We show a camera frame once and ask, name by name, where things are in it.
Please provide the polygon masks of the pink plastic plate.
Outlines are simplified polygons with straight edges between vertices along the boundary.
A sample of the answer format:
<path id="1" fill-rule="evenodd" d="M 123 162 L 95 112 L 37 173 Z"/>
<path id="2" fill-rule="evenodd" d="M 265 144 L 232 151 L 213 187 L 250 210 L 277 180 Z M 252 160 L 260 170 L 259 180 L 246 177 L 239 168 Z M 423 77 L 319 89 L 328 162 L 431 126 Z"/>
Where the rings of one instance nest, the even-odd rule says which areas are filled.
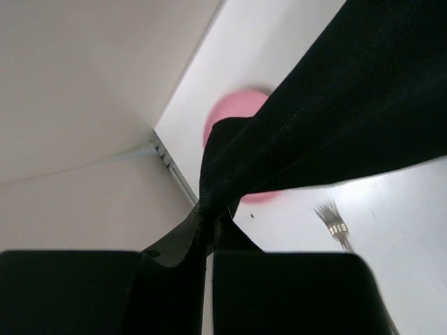
<path id="1" fill-rule="evenodd" d="M 242 89 L 227 94 L 216 102 L 207 116 L 203 131 L 201 179 L 267 99 L 268 95 L 261 91 Z"/>

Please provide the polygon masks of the large silver dinner fork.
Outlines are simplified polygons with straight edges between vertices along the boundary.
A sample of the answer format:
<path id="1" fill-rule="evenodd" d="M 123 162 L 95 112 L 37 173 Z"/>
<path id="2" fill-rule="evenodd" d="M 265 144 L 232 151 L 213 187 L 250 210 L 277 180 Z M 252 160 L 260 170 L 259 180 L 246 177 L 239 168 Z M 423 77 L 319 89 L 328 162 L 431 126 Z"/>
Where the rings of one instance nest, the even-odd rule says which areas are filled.
<path id="1" fill-rule="evenodd" d="M 327 202 L 314 209 L 315 214 L 322 220 L 331 237 L 338 241 L 346 253 L 355 251 L 349 241 L 349 229 L 334 201 Z"/>

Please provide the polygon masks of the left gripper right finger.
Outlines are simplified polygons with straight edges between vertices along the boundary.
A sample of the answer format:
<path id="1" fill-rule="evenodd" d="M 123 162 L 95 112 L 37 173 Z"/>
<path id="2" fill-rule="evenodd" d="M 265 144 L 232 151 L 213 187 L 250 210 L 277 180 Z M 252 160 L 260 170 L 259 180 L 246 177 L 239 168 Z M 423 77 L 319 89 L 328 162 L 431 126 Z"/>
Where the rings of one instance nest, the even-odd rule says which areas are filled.
<path id="1" fill-rule="evenodd" d="M 218 252 L 215 334 L 390 334 L 374 277 L 345 253 Z"/>

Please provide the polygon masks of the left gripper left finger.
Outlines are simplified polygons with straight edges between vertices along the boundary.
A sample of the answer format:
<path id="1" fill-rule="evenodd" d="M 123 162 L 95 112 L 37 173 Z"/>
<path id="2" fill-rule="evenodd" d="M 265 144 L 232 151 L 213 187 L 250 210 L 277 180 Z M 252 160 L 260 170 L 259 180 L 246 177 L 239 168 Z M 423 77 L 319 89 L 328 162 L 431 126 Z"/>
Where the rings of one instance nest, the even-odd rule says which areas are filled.
<path id="1" fill-rule="evenodd" d="M 2 334 L 121 334 L 142 256 L 1 253 Z"/>

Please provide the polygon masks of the black cloth placemat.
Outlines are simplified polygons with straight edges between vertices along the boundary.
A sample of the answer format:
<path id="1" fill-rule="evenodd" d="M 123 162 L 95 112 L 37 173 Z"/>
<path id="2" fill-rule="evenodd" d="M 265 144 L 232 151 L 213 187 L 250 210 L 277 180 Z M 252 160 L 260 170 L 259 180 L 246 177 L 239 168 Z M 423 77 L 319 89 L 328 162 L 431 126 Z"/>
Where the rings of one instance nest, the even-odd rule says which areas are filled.
<path id="1" fill-rule="evenodd" d="M 262 251 L 233 222 L 250 193 L 335 184 L 446 155 L 446 2 L 347 1 L 144 250 L 124 334 L 199 334 L 206 258 Z"/>

